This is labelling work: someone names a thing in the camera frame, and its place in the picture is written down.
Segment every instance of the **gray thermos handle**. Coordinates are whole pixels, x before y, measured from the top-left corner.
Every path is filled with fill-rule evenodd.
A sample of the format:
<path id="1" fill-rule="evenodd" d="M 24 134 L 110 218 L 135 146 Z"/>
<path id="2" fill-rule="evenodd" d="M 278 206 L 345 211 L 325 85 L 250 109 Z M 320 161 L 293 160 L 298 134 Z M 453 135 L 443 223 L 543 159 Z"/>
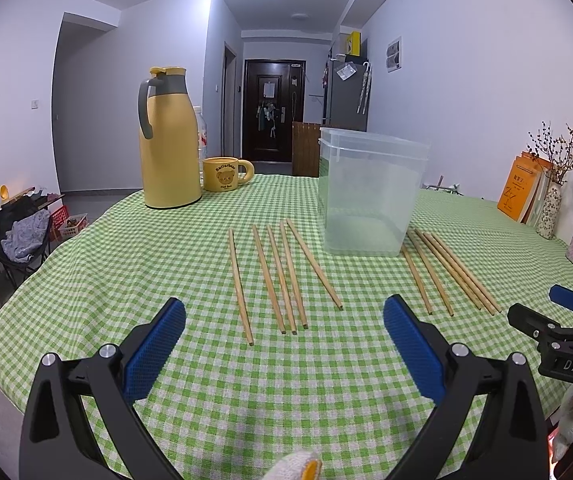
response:
<path id="1" fill-rule="evenodd" d="M 153 127 L 149 122 L 149 111 L 146 105 L 146 101 L 149 98 L 149 86 L 160 86 L 163 84 L 164 81 L 154 77 L 152 79 L 142 81 L 140 85 L 140 93 L 137 96 L 137 111 L 140 116 L 140 127 L 144 134 L 144 139 L 153 139 Z"/>

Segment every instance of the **wooden chopstick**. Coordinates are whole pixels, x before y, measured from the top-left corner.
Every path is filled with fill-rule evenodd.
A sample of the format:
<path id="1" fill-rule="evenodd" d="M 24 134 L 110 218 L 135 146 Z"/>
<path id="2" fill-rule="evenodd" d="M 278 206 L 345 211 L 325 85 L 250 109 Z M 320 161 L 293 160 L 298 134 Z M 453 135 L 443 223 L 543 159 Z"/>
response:
<path id="1" fill-rule="evenodd" d="M 471 288 L 466 283 L 464 283 L 464 280 L 461 279 L 460 275 L 457 272 L 455 272 L 455 269 L 451 266 L 449 262 L 446 261 L 444 256 L 442 256 L 442 254 L 433 246 L 431 241 L 425 237 L 423 232 L 420 231 L 419 229 L 415 229 L 415 234 L 419 236 L 419 239 L 422 240 L 426 245 L 426 247 L 428 247 L 428 249 L 435 255 L 435 257 L 439 260 L 444 269 L 447 270 L 447 272 L 451 275 L 451 277 L 455 280 L 455 282 L 458 285 L 460 285 L 461 290 L 463 290 L 464 294 L 466 294 L 469 297 L 469 299 L 473 301 L 473 304 L 477 307 L 477 309 L 483 310 L 484 305 L 481 304 L 481 301 L 477 298 L 477 296 L 475 296 L 475 294 L 473 294 Z"/>
<path id="2" fill-rule="evenodd" d="M 304 303 L 301 300 L 300 284 L 297 282 L 297 274 L 295 274 L 295 266 L 293 264 L 293 257 L 291 256 L 291 248 L 288 244 L 286 237 L 286 227 L 284 222 L 280 222 L 280 231 L 282 233 L 282 243 L 284 244 L 284 253 L 286 254 L 286 265 L 288 266 L 288 273 L 291 276 L 291 286 L 293 287 L 293 294 L 295 296 L 295 304 L 297 310 L 300 312 L 300 321 L 304 329 L 308 329 L 309 322 L 306 319 L 306 311 L 304 310 Z"/>
<path id="3" fill-rule="evenodd" d="M 426 307 L 426 311 L 429 314 L 432 314 L 433 313 L 433 307 L 428 302 L 428 296 L 426 295 L 426 289 L 424 288 L 424 283 L 422 283 L 422 278 L 420 277 L 419 273 L 417 272 L 417 269 L 415 268 L 415 264 L 413 263 L 413 259 L 410 257 L 409 250 L 407 250 L 406 246 L 404 245 L 404 242 L 402 242 L 401 250 L 402 250 L 402 254 L 404 254 L 404 258 L 406 259 L 407 264 L 409 264 L 410 273 L 413 274 L 413 279 L 415 279 L 415 284 L 417 285 L 417 288 L 419 289 L 419 293 L 422 296 L 422 300 L 424 301 L 424 306 Z"/>
<path id="4" fill-rule="evenodd" d="M 342 307 L 342 301 L 340 300 L 339 296 L 337 295 L 337 293 L 335 292 L 335 289 L 333 288 L 333 286 L 330 284 L 329 280 L 327 279 L 326 275 L 324 275 L 324 271 L 321 269 L 321 267 L 319 266 L 319 264 L 315 261 L 315 258 L 313 257 L 313 253 L 311 253 L 311 250 L 307 247 L 306 243 L 304 242 L 303 238 L 301 237 L 301 235 L 297 232 L 297 229 L 295 228 L 295 225 L 293 225 L 293 222 L 291 220 L 289 220 L 288 218 L 286 219 L 286 223 L 288 224 L 288 226 L 291 228 L 291 231 L 293 232 L 293 236 L 295 236 L 295 239 L 297 240 L 297 242 L 300 244 L 301 250 L 304 251 L 304 254 L 306 255 L 306 257 L 309 260 L 309 263 L 311 264 L 311 266 L 313 267 L 313 270 L 315 271 L 315 273 L 317 274 L 317 277 L 319 278 L 319 280 L 322 282 L 322 285 L 324 285 L 324 287 L 326 288 L 327 292 L 329 293 L 329 296 L 331 297 L 331 299 L 333 300 L 333 302 L 337 305 L 337 308 L 340 310 L 343 310 Z"/>
<path id="5" fill-rule="evenodd" d="M 487 300 L 490 301 L 490 303 L 493 305 L 493 307 L 495 308 L 496 311 L 498 312 L 502 312 L 502 308 L 499 306 L 499 304 L 497 303 L 497 301 L 495 301 L 495 299 L 493 298 L 493 296 L 491 295 L 491 293 L 489 292 L 489 289 L 487 289 L 484 285 L 481 284 L 481 282 L 475 277 L 475 275 L 469 270 L 469 268 L 464 265 L 464 263 L 460 260 L 460 258 L 458 258 L 457 254 L 455 254 L 449 247 L 448 245 L 446 245 L 446 243 L 444 243 L 444 240 L 442 240 L 442 238 L 440 238 L 438 235 L 433 234 L 433 238 L 435 238 L 435 240 L 438 241 L 438 243 L 444 248 L 444 250 L 446 252 L 448 252 L 452 259 L 455 260 L 455 263 L 457 263 L 460 267 L 461 270 L 463 270 L 464 272 L 466 272 L 466 274 L 468 275 L 468 277 L 471 279 L 471 281 L 473 283 L 475 283 L 475 285 L 477 285 L 477 288 L 479 288 L 479 290 L 482 292 L 482 294 L 487 298 Z"/>
<path id="6" fill-rule="evenodd" d="M 433 243 L 433 246 L 438 251 L 440 251 L 440 253 L 442 253 L 442 256 L 444 256 L 444 258 L 446 258 L 447 261 L 453 266 L 453 268 L 455 269 L 455 272 L 460 274 L 460 277 L 464 280 L 464 282 L 466 282 L 466 284 L 469 286 L 469 288 L 473 291 L 473 294 L 475 294 L 477 296 L 477 298 L 481 301 L 482 305 L 484 305 L 484 308 L 489 311 L 489 314 L 491 316 L 495 316 L 495 308 L 490 303 L 490 301 L 486 299 L 486 296 L 484 296 L 482 294 L 482 291 L 479 290 L 479 288 L 477 288 L 475 283 L 473 283 L 473 280 L 471 280 L 468 277 L 466 272 L 464 272 L 464 270 L 455 262 L 455 260 L 451 257 L 451 255 L 446 250 L 444 250 L 444 248 L 440 245 L 440 243 L 437 240 L 435 240 L 435 238 L 433 238 L 433 235 L 431 235 L 429 233 L 425 233 L 425 235 L 426 235 L 426 238 L 431 240 L 431 242 Z"/>
<path id="7" fill-rule="evenodd" d="M 278 277 L 280 278 L 280 288 L 282 289 L 282 297 L 284 298 L 284 306 L 286 307 L 286 317 L 288 317 L 288 323 L 291 326 L 291 332 L 293 332 L 293 334 L 297 334 L 297 325 L 295 324 L 295 316 L 293 316 L 291 297 L 289 296 L 288 288 L 286 286 L 286 277 L 284 276 L 284 269 L 282 269 L 282 262 L 280 261 L 278 244 L 276 244 L 276 238 L 273 236 L 273 231 L 271 230 L 270 225 L 266 226 L 266 230 L 268 231 L 268 239 L 271 241 L 271 248 L 273 249 L 273 258 L 275 259 L 276 267 L 278 268 Z"/>
<path id="8" fill-rule="evenodd" d="M 268 297 L 271 299 L 271 304 L 273 305 L 273 312 L 276 313 L 276 318 L 278 320 L 278 328 L 280 329 L 281 333 L 286 334 L 286 329 L 284 327 L 284 318 L 282 317 L 282 312 L 280 311 L 280 304 L 278 303 L 278 296 L 276 295 L 276 288 L 273 286 L 273 279 L 271 278 L 271 273 L 268 270 L 268 265 L 266 265 L 266 256 L 264 255 L 262 240 L 260 240 L 260 233 L 258 232 L 258 228 L 255 225 L 252 225 L 251 229 L 253 230 L 255 247 L 258 248 L 258 257 L 260 258 L 260 266 L 262 266 L 262 273 L 264 274 L 264 281 L 266 282 Z"/>
<path id="9" fill-rule="evenodd" d="M 437 291 L 440 293 L 440 296 L 442 296 L 442 301 L 444 301 L 444 305 L 446 306 L 448 313 L 450 314 L 450 316 L 453 317 L 455 315 L 455 313 L 453 312 L 453 307 L 451 306 L 451 302 L 448 300 L 448 296 L 446 295 L 446 291 L 444 290 L 444 287 L 442 286 L 442 282 L 440 282 L 440 278 L 435 273 L 435 269 L 433 268 L 433 265 L 431 264 L 429 259 L 426 257 L 426 254 L 422 250 L 422 247 L 420 247 L 420 244 L 418 242 L 416 242 L 413 239 L 413 237 L 410 235 L 410 231 L 407 233 L 407 235 L 409 235 L 410 242 L 413 244 L 413 247 L 415 247 L 417 254 L 419 254 L 419 257 L 422 258 L 422 261 L 424 262 L 424 266 L 426 267 L 426 270 L 428 270 L 428 273 L 431 275 L 431 279 L 433 280 L 433 283 L 435 283 L 435 287 L 437 288 Z"/>
<path id="10" fill-rule="evenodd" d="M 233 229 L 229 229 L 229 249 L 231 251 L 231 267 L 233 267 L 233 282 L 235 283 L 235 292 L 238 295 L 238 306 L 240 308 L 240 317 L 244 326 L 249 345 L 253 346 L 253 333 L 250 331 L 249 313 L 246 310 L 246 301 L 244 300 L 244 291 L 242 290 L 242 280 L 240 279 L 240 268 L 238 267 L 238 257 L 235 251 L 235 238 Z"/>

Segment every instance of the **mug handle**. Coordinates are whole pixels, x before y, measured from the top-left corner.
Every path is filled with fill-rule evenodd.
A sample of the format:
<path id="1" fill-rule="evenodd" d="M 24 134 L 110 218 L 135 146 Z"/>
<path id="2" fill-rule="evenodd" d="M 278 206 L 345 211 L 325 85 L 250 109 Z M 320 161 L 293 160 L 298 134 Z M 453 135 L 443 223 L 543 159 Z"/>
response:
<path id="1" fill-rule="evenodd" d="M 241 178 L 238 183 L 239 184 L 248 184 L 251 179 L 255 176 L 255 168 L 253 167 L 253 164 L 251 164 L 248 160 L 238 160 L 238 164 L 240 166 L 244 166 L 247 170 L 247 174 L 244 178 Z"/>

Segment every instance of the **yellow thermos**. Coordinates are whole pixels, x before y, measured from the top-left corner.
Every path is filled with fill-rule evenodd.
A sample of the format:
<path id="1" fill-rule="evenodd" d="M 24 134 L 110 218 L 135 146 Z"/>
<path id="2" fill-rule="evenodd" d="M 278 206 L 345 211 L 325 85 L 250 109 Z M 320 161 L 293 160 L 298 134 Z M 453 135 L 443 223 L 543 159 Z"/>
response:
<path id="1" fill-rule="evenodd" d="M 152 209 L 174 209 L 202 196 L 198 120 L 186 92 L 186 69 L 150 72 L 153 78 L 142 82 L 138 96 L 144 202 Z"/>

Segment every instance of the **yellow mug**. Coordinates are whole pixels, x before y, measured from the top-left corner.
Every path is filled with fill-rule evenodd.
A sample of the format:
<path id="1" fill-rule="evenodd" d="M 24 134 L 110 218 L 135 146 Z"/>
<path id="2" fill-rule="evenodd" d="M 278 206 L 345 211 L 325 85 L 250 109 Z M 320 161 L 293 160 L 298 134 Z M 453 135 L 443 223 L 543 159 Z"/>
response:
<path id="1" fill-rule="evenodd" d="M 239 166 L 244 166 L 246 176 L 240 177 Z M 246 184 L 255 176 L 255 168 L 248 160 L 232 156 L 217 156 L 204 161 L 204 190 L 220 192 L 233 191 L 238 185 Z"/>

